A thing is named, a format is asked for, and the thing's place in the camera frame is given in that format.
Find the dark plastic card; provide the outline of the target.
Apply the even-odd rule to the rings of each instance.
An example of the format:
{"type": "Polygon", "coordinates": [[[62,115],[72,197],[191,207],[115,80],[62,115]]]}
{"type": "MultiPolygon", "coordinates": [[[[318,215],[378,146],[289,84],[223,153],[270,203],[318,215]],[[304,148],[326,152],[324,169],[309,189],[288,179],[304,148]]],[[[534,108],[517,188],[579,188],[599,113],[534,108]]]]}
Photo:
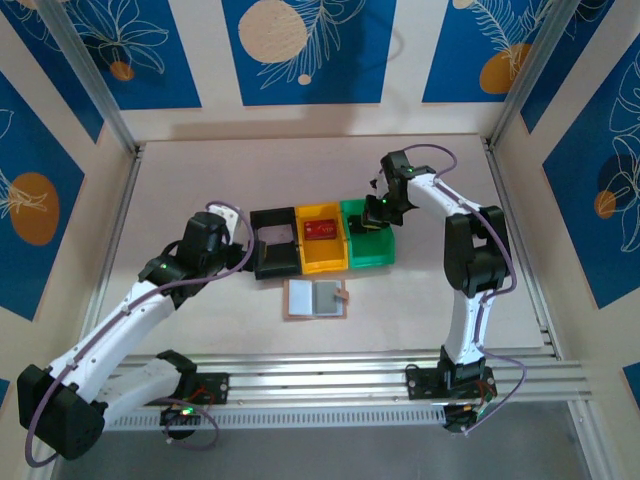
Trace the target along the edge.
{"type": "Polygon", "coordinates": [[[340,283],[319,281],[313,286],[313,313],[316,316],[339,317],[344,313],[343,299],[337,295],[340,283]]]}

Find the silver white card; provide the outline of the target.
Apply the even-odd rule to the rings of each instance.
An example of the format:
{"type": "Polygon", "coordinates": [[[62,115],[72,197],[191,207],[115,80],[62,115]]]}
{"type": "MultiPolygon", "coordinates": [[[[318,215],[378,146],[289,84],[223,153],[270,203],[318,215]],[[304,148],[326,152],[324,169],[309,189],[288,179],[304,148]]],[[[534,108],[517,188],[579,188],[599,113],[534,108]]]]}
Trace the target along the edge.
{"type": "Polygon", "coordinates": [[[288,224],[272,225],[259,228],[258,238],[266,245],[280,245],[293,242],[294,234],[288,224]]]}

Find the red VIP card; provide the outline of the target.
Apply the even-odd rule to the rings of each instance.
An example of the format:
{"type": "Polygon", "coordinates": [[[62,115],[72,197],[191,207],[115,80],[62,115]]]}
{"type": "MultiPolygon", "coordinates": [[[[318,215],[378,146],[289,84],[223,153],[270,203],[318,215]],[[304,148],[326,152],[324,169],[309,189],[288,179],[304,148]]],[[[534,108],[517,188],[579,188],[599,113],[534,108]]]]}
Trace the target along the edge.
{"type": "Polygon", "coordinates": [[[338,227],[334,219],[309,220],[304,222],[303,233],[307,241],[333,240],[337,237],[338,227]]]}

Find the green plastic bin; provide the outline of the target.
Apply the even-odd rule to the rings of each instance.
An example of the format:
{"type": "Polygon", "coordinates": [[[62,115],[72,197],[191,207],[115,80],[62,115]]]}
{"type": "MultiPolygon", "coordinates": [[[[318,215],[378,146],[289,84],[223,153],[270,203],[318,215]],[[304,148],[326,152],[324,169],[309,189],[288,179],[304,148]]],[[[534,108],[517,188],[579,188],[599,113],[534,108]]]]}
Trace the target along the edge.
{"type": "Polygon", "coordinates": [[[349,218],[358,218],[363,213],[365,200],[351,199],[340,202],[345,228],[350,269],[374,268],[395,262],[395,236],[391,228],[369,230],[367,233],[352,233],[349,218]]]}

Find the black plastic bin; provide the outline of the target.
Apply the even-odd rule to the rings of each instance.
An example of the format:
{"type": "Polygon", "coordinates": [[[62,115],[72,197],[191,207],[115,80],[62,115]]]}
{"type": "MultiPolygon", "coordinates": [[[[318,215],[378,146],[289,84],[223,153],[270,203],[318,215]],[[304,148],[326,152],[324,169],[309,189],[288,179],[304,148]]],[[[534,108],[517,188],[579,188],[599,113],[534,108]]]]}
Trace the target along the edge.
{"type": "Polygon", "coordinates": [[[257,280],[271,280],[300,275],[302,272],[295,209],[293,207],[252,211],[252,231],[255,237],[253,259],[257,280]],[[266,245],[258,238],[258,229],[272,225],[290,225],[294,241],[288,244],[266,245]]]}

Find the yellow plastic bin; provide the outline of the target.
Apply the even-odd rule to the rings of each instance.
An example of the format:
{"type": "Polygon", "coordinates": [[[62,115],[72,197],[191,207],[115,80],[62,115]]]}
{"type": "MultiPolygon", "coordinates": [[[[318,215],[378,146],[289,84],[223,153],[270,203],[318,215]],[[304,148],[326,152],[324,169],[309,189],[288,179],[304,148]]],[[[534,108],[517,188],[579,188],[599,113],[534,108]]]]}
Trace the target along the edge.
{"type": "Polygon", "coordinates": [[[295,208],[299,254],[305,275],[338,272],[348,269],[348,242],[343,224],[341,205],[329,202],[295,208]],[[306,225],[311,222],[332,221],[332,238],[309,239],[306,225]]]}

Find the aluminium side rail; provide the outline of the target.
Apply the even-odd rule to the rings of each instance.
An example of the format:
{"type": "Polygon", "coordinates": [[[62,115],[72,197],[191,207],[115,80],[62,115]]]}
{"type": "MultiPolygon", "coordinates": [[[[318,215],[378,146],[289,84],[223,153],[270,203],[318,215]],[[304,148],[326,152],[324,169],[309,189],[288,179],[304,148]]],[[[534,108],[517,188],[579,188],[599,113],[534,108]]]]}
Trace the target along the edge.
{"type": "Polygon", "coordinates": [[[129,172],[126,178],[124,190],[118,203],[118,209],[111,229],[110,236],[106,245],[106,253],[97,284],[91,294],[87,310],[85,312],[82,328],[79,333],[79,340],[84,340],[93,328],[100,322],[100,311],[106,295],[109,279],[113,270],[115,257],[124,229],[126,217],[130,208],[131,199],[133,197],[135,185],[141,168],[146,144],[138,144],[135,148],[135,156],[133,157],[129,172]]]}
{"type": "Polygon", "coordinates": [[[548,338],[548,343],[553,348],[554,358],[556,360],[564,360],[565,355],[562,351],[562,347],[558,344],[551,312],[544,297],[541,284],[534,274],[531,257],[525,244],[523,231],[518,222],[518,211],[514,203],[513,195],[508,188],[506,178],[501,171],[498,159],[490,149],[487,140],[483,141],[483,147],[498,197],[505,212],[512,251],[516,255],[517,263],[521,271],[521,278],[526,285],[540,331],[548,338]]]}

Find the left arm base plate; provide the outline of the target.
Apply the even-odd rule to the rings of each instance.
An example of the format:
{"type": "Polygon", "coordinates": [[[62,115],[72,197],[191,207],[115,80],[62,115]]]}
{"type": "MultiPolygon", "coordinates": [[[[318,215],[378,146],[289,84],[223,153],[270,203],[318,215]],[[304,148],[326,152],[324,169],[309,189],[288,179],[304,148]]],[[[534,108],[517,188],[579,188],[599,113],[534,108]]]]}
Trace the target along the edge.
{"type": "Polygon", "coordinates": [[[183,375],[171,398],[195,405],[225,405],[230,392],[227,373],[191,373],[183,375]]]}

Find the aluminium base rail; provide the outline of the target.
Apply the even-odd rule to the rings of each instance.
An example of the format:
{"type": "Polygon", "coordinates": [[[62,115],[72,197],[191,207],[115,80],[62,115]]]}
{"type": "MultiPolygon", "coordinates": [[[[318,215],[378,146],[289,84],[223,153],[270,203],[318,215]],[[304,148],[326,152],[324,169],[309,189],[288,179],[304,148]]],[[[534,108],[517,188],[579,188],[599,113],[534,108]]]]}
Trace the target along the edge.
{"type": "MultiPolygon", "coordinates": [[[[550,346],[495,354],[527,367],[526,380],[513,401],[592,398],[580,362],[559,359],[550,346]]],[[[233,408],[407,404],[406,366],[434,367],[438,357],[436,350],[189,356],[200,372],[230,375],[227,405],[233,408]]]]}

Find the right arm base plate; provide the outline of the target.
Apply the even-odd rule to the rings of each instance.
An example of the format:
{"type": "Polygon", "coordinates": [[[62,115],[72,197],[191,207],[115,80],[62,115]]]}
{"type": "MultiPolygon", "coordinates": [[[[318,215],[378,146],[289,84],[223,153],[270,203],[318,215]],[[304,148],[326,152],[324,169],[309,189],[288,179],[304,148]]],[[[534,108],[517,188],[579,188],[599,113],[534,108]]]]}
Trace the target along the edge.
{"type": "Polygon", "coordinates": [[[497,396],[493,371],[489,367],[484,367],[480,374],[462,379],[450,378],[445,370],[421,368],[416,364],[408,364],[404,374],[410,400],[488,400],[497,396]]]}

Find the aluminium frame post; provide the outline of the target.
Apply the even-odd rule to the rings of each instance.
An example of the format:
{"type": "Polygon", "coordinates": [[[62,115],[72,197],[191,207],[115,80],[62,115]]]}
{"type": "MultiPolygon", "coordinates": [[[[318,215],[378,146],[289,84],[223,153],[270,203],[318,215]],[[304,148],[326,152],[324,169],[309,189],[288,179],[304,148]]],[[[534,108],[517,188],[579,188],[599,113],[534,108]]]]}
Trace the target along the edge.
{"type": "Polygon", "coordinates": [[[528,56],[504,102],[495,128],[485,141],[490,153],[495,153],[511,124],[529,98],[550,56],[560,41],[581,0],[553,0],[547,18],[542,23],[528,56]]]}
{"type": "Polygon", "coordinates": [[[120,108],[76,31],[63,6],[57,0],[34,0],[36,9],[82,84],[92,103],[110,127],[123,149],[136,158],[138,144],[120,113],[120,108]]]}

